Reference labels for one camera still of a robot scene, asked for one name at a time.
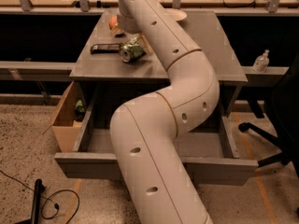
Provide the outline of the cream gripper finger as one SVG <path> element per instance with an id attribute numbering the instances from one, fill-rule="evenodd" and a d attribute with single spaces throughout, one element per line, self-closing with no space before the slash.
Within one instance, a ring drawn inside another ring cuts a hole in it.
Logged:
<path id="1" fill-rule="evenodd" d="M 118 35 L 122 35 L 124 33 L 124 31 L 118 25 L 115 25 L 112 27 L 110 33 L 111 33 L 112 37 L 116 37 Z"/>
<path id="2" fill-rule="evenodd" d="M 142 34 L 139 33 L 138 43 L 142 47 L 142 49 L 145 51 L 146 54 L 151 56 L 153 54 L 153 49 L 148 41 L 148 39 Z"/>

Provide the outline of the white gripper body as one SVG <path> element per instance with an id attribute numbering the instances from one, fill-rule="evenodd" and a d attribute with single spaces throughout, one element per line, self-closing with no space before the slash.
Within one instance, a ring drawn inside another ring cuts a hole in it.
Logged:
<path id="1" fill-rule="evenodd" d="M 126 33 L 138 34 L 141 32 L 131 15 L 123 12 L 120 8 L 117 10 L 117 21 L 119 26 Z"/>

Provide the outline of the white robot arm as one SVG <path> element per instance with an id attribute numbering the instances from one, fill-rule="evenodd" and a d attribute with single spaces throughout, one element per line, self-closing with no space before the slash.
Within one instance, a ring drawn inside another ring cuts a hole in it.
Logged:
<path id="1" fill-rule="evenodd" d="M 121 105 L 110 136 L 142 224 L 213 224 L 174 147 L 220 96 L 205 53 L 157 0 L 119 0 L 119 14 L 148 39 L 170 84 Z"/>

